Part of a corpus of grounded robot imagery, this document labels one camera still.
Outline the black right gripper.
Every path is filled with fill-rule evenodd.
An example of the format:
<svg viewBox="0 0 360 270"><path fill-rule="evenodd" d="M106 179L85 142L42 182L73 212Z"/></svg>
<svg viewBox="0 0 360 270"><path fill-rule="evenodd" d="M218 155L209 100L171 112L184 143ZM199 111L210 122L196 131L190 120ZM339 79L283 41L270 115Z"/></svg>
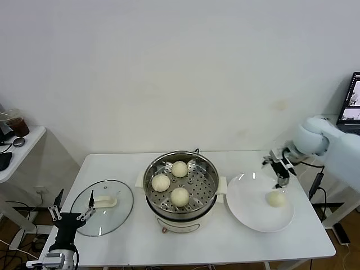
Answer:
<svg viewBox="0 0 360 270"><path fill-rule="evenodd" d="M283 163L276 162L273 160L271 156L264 156L262 161L262 168L266 165L270 164L272 169L274 170L277 177L277 183L273 187L273 189L285 188L289 185L290 175L287 167L283 165Z"/></svg>

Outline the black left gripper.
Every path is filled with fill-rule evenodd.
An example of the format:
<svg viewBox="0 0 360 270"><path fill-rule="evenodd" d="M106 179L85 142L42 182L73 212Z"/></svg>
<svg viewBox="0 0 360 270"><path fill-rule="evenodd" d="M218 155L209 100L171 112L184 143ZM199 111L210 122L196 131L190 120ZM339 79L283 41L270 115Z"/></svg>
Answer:
<svg viewBox="0 0 360 270"><path fill-rule="evenodd" d="M94 192L91 191L89 198L88 208L84 213L60 213L59 207L62 200L64 189L55 197L53 205L48 207L55 227L57 227L57 235L55 242L49 247L50 251L53 250L71 250L75 251L75 235L77 229L84 226L92 214L96 211Z"/></svg>

